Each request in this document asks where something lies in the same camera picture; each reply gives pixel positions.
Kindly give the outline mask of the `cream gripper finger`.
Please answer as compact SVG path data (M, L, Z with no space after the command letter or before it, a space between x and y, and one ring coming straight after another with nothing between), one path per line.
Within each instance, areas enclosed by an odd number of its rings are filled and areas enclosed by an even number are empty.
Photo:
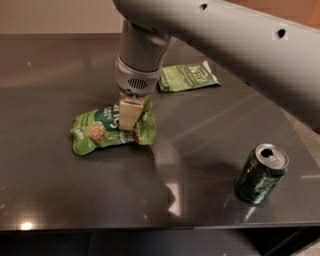
M131 131L142 113L146 96L120 94L119 129Z

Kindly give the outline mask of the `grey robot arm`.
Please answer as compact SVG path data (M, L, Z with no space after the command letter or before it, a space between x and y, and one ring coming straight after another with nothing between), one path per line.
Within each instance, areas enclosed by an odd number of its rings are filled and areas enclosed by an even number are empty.
M113 0L125 18L116 82L148 95L175 38L320 132L320 32L224 0Z

